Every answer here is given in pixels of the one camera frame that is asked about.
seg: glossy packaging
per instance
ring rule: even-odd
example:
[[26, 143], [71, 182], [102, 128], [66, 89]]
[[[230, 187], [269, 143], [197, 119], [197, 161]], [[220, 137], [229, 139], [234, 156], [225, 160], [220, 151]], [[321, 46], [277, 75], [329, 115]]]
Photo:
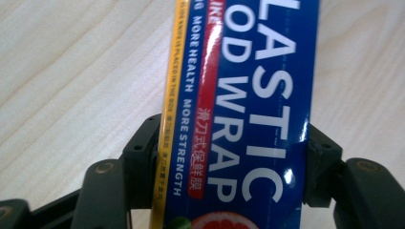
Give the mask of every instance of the glossy packaging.
[[299, 228], [317, 16], [177, 1], [152, 228]]

